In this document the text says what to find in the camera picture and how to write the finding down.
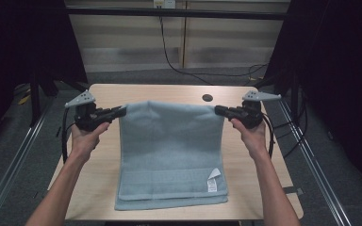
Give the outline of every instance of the towel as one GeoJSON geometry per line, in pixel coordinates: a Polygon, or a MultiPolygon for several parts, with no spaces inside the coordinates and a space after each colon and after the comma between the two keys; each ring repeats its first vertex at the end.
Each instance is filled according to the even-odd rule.
{"type": "Polygon", "coordinates": [[[126,107],[116,210],[227,202],[224,117],[214,106],[148,101],[126,107]]]}

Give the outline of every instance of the towel label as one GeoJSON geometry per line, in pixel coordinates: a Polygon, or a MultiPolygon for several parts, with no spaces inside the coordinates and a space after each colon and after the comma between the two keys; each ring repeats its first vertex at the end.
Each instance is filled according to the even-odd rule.
{"type": "Polygon", "coordinates": [[[207,192],[217,192],[217,183],[215,177],[220,175],[221,173],[217,168],[211,171],[210,176],[207,178],[207,192]]]}
{"type": "Polygon", "coordinates": [[[217,192],[216,179],[207,180],[207,192],[217,192]]]}

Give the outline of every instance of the electrical outlet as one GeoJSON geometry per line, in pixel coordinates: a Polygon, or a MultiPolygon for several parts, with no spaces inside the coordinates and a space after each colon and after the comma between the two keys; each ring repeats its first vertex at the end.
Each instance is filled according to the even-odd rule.
{"type": "Polygon", "coordinates": [[[154,0],[154,8],[164,8],[164,0],[154,0]]]}
{"type": "Polygon", "coordinates": [[[175,8],[175,0],[165,0],[164,8],[175,8]]]}

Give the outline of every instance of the table top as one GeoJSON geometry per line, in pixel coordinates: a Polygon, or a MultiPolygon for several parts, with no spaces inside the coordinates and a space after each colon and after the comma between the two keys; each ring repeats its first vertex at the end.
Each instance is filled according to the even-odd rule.
{"type": "MultiPolygon", "coordinates": [[[[225,105],[241,104],[241,97],[251,89],[247,87],[211,87],[178,85],[115,85],[96,84],[90,93],[97,107],[112,108],[147,100],[190,104],[225,105]],[[210,94],[211,102],[203,95],[210,94]]],[[[222,131],[222,161],[228,185],[228,202],[157,210],[114,210],[120,172],[120,133],[118,120],[100,136],[100,143],[92,152],[75,186],[66,219],[90,220],[243,220],[263,219],[263,206],[257,181],[255,164],[240,140],[240,133],[225,120],[222,131]]],[[[283,187],[293,186],[287,166],[277,142],[272,162],[283,187]]],[[[52,182],[62,167],[59,160],[52,182]]],[[[299,218],[303,209],[295,193],[288,194],[299,218]]]]}

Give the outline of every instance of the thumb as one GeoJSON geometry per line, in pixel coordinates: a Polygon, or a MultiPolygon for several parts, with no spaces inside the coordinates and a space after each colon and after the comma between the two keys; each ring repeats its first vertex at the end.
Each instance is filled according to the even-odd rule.
{"type": "Polygon", "coordinates": [[[108,129],[109,126],[110,126],[109,122],[103,122],[98,127],[96,127],[96,129],[93,131],[93,133],[96,136],[99,136],[99,135],[103,134],[108,129]]]}
{"type": "Polygon", "coordinates": [[[246,130],[245,126],[242,124],[242,122],[240,122],[239,120],[237,119],[232,119],[231,120],[231,123],[232,125],[234,126],[234,128],[236,128],[238,131],[240,131],[241,133],[243,131],[246,130]]]}

